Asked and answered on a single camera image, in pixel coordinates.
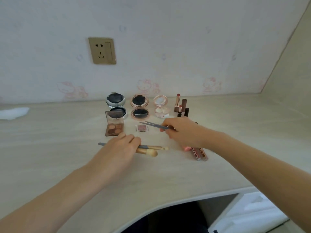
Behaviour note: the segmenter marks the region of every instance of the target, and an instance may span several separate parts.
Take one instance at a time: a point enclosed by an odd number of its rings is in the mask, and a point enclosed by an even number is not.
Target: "hand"
[[[162,126],[169,126],[172,129],[160,129],[165,131],[169,138],[176,141],[181,146],[209,148],[208,138],[212,136],[214,130],[210,130],[191,121],[188,117],[167,118]]]
[[[103,185],[109,184],[129,166],[140,144],[139,137],[120,133],[108,141],[86,166],[99,177]]]

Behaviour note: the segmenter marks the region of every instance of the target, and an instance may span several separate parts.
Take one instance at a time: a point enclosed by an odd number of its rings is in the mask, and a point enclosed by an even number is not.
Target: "white tissue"
[[[15,108],[10,110],[0,110],[0,119],[12,120],[28,113],[29,108]]]

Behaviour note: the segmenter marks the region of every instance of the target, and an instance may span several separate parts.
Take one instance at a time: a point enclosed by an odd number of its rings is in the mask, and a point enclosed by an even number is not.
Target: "white drawer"
[[[263,233],[287,220],[278,209],[268,209],[245,215],[224,217],[209,232],[218,233]]]
[[[276,208],[276,206],[264,196],[264,194],[258,191],[244,194],[242,198],[227,212],[226,216],[246,214],[271,208]]]

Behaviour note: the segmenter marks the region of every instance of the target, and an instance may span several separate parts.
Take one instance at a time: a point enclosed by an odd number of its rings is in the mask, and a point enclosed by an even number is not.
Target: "person's right hand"
[[[162,123],[162,126],[169,126],[172,129],[160,129],[161,132],[166,132],[169,138],[175,140],[181,146],[190,147],[208,147],[208,138],[212,136],[213,130],[198,125],[191,121],[188,117],[167,118]]]

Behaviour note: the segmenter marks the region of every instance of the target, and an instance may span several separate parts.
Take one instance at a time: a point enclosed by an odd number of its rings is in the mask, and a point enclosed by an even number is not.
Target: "person's right arm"
[[[224,158],[299,227],[311,232],[311,174],[187,117],[168,118],[162,125],[174,128],[165,132],[180,145],[206,148]]]

